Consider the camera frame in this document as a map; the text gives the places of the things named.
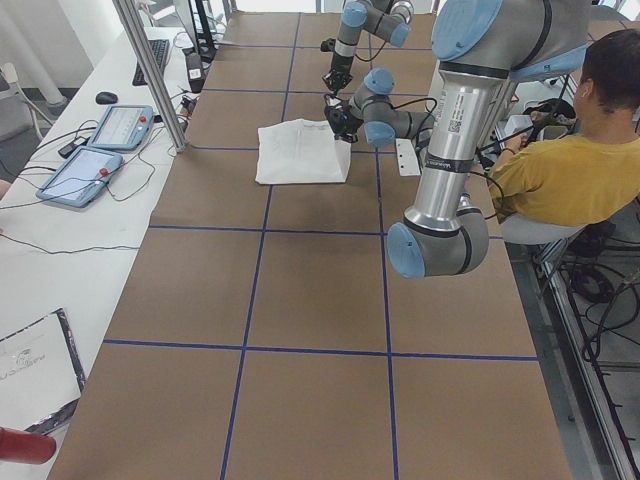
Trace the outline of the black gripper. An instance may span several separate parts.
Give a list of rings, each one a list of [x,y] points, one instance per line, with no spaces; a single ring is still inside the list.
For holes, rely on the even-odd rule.
[[[351,75],[353,60],[353,53],[348,55],[333,53],[330,70],[322,77],[327,90],[332,95],[336,96],[338,92],[344,90],[353,79]]]
[[[352,114],[348,102],[327,103],[324,107],[324,115],[335,140],[346,141],[350,144],[358,142],[360,119]]]

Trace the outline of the person's hand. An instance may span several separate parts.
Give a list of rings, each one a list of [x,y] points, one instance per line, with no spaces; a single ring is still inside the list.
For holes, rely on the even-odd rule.
[[[511,152],[512,154],[517,154],[527,145],[528,134],[521,133],[518,136],[513,136],[512,138],[506,139],[503,141],[504,143],[504,151]]]

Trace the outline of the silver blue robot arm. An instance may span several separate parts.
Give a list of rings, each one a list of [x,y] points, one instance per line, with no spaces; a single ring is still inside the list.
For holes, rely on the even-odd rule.
[[[351,1],[341,15],[325,75],[325,115],[341,140],[364,135],[375,147],[429,135],[420,153],[414,203],[387,235],[394,269],[407,278],[457,275],[475,269],[489,243],[486,221],[465,191],[495,92],[505,84],[557,77],[578,69],[586,50],[587,1],[449,1],[435,20],[431,49],[443,81],[435,108],[403,111],[390,100],[395,82],[371,70],[348,100],[362,32],[401,46],[410,32],[407,1]]]
[[[363,32],[395,47],[401,47],[411,32],[414,6],[411,1],[346,1],[336,38],[321,43],[322,52],[331,52],[329,71],[322,77],[327,89],[337,94],[352,80],[351,68]]]

